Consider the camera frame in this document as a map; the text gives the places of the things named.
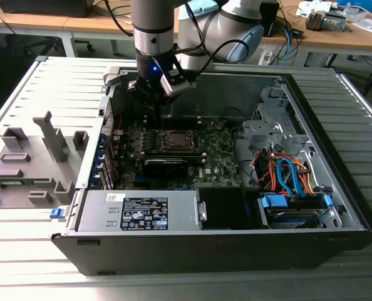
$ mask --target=robotic arm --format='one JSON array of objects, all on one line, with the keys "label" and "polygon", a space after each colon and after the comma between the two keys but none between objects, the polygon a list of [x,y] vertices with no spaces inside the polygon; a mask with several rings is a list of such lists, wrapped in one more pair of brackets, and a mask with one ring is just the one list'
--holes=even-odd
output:
[{"label": "robotic arm", "polygon": [[[138,79],[130,87],[142,91],[146,103],[164,105],[171,103],[178,94],[190,87],[196,72],[214,57],[227,61],[248,59],[257,48],[263,27],[260,25],[261,0],[193,0],[190,2],[194,20],[186,7],[188,0],[131,0],[133,36],[135,39]],[[218,3],[225,3],[219,9]],[[185,53],[184,70],[174,49],[174,9],[180,5],[178,46],[181,50],[195,48]],[[229,43],[217,48],[226,41]]]},{"label": "robotic arm", "polygon": [[173,42],[173,12],[177,6],[186,2],[187,0],[130,1],[138,81],[140,86],[153,93],[158,92],[161,86],[169,97],[174,97],[189,87],[187,73],[175,57]]}]

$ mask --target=metal table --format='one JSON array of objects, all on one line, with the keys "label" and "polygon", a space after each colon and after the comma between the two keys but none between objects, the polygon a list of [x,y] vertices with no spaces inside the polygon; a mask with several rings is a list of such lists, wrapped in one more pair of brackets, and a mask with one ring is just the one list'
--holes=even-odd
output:
[{"label": "metal table", "polygon": [[[90,130],[105,94],[105,67],[118,63],[135,66],[128,60],[40,58],[1,109],[0,135],[8,125],[41,135],[31,118],[47,109],[64,135]],[[372,108],[346,77],[330,69],[232,69],[292,74],[372,206]],[[0,138],[0,150],[3,145]],[[41,294],[55,300],[372,300],[372,245],[315,270],[86,277],[50,242],[50,231],[49,209],[0,209],[0,300]]]}]

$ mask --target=office chair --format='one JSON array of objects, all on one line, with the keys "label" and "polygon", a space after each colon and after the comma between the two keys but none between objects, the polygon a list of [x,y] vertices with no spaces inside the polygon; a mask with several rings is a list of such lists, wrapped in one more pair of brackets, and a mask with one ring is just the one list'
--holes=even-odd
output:
[{"label": "office chair", "polygon": [[[31,51],[34,47],[39,46],[45,46],[43,50],[41,50],[41,53],[39,55],[46,55],[49,50],[52,48],[55,49],[55,51],[59,50],[65,50],[62,40],[60,38],[50,37],[46,36],[46,39],[40,42],[31,43],[29,45],[26,45],[23,47],[23,54],[27,57],[30,57],[33,55],[33,52]],[[81,41],[81,40],[75,40],[76,44],[87,44],[87,50],[89,52],[93,52],[95,49],[92,44],[90,44],[89,41]]]}]

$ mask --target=warning label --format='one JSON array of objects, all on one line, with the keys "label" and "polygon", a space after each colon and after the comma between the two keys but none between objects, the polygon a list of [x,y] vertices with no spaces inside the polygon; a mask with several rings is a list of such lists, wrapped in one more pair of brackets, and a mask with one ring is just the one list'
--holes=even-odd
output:
[{"label": "warning label", "polygon": [[168,230],[168,199],[123,199],[121,229]]}]

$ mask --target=motherboard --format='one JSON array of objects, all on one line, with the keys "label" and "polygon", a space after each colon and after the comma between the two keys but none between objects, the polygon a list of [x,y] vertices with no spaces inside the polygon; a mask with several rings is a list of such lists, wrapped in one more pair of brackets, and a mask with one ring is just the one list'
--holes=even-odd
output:
[{"label": "motherboard", "polygon": [[191,129],[149,129],[134,122],[124,129],[116,156],[121,190],[193,190],[240,186],[229,128],[198,119]]}]

